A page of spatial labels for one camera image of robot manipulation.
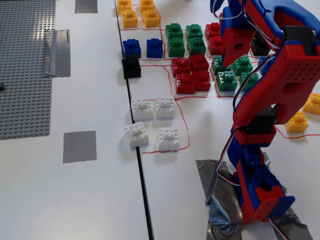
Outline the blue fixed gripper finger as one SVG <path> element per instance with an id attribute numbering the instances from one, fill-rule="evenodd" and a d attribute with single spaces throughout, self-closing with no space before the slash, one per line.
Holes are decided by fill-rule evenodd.
<path id="1" fill-rule="evenodd" d="M 224 40 L 224 32 L 225 32 L 225 27 L 221 24 L 220 25 L 220 37 L 221 37 L 221 57 L 224 60 L 225 59 L 225 40 Z"/>

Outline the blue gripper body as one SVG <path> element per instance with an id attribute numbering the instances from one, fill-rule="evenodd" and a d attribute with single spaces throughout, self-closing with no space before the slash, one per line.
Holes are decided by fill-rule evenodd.
<path id="1" fill-rule="evenodd" d="M 225 7 L 222 12 L 222 20 L 220 26 L 222 30 L 230 29 L 248 29 L 248 22 L 243 14 L 236 17 L 239 14 L 239 9 L 235 11 L 235 15 L 232 14 L 229 6 Z"/>

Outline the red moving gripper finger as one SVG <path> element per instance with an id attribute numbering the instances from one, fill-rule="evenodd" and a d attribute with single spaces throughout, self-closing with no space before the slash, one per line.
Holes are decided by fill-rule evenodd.
<path id="1" fill-rule="evenodd" d="M 228 67 L 249 51 L 252 31 L 249 29 L 227 28 L 224 30 L 225 57 L 222 66 Z"/>

